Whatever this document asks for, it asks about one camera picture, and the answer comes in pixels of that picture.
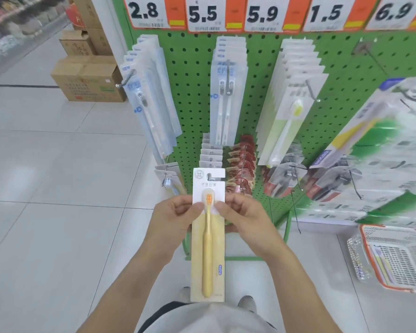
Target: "hand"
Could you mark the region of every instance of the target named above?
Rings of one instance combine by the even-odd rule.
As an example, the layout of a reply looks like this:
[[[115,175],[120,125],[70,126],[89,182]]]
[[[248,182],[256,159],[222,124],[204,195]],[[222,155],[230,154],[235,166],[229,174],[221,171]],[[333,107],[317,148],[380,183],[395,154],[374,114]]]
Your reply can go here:
[[[191,195],[179,195],[157,203],[140,248],[142,252],[165,266],[204,207],[203,202],[193,204]]]
[[[226,194],[225,203],[216,202],[216,209],[232,223],[226,231],[236,230],[257,256],[268,263],[280,255],[285,242],[260,202],[240,194]]]

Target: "yellow toothbrush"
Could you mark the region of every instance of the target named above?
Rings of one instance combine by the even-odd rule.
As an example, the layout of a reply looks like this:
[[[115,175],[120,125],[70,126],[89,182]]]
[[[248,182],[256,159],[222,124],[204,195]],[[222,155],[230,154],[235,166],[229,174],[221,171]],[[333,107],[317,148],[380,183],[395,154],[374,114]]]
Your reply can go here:
[[[205,298],[210,298],[212,295],[212,229],[211,229],[211,207],[214,203],[214,191],[207,189],[204,191],[205,200],[205,230],[204,230],[204,245],[202,257],[202,294]]]

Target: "tile floor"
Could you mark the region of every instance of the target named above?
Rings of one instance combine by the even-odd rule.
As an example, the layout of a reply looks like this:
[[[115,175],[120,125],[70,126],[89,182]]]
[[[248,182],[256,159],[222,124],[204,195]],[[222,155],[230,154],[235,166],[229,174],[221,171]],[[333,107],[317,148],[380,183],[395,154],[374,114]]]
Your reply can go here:
[[[58,35],[0,76],[55,85]],[[167,198],[128,103],[68,102],[59,89],[0,87],[0,333],[75,332],[139,248],[154,205]],[[416,296],[355,278],[334,234],[291,232],[290,247],[345,333],[416,332]],[[236,234],[228,255],[250,255]],[[179,248],[155,283],[139,325],[189,285]],[[226,301],[249,294],[284,332],[263,262],[227,262]]]

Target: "black floor line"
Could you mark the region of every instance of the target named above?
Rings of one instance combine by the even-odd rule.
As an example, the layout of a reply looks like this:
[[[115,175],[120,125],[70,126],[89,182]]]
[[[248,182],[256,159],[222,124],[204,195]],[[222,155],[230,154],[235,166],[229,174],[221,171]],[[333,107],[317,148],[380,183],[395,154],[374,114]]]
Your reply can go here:
[[[0,84],[0,87],[28,87],[28,88],[33,88],[33,89],[59,89],[57,85]]]

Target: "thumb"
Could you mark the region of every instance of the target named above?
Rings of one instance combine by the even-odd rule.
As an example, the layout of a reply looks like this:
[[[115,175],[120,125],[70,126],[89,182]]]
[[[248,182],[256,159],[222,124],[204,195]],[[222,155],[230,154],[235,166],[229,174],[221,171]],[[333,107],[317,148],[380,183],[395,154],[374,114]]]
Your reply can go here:
[[[204,210],[205,205],[203,202],[194,203],[191,208],[189,208],[186,213],[184,213],[180,218],[183,220],[186,226],[194,222],[196,218],[200,216]]]
[[[233,208],[228,206],[225,202],[217,201],[216,209],[223,218],[230,221],[232,224],[236,226],[240,226],[241,222],[244,219],[241,215],[235,212]]]

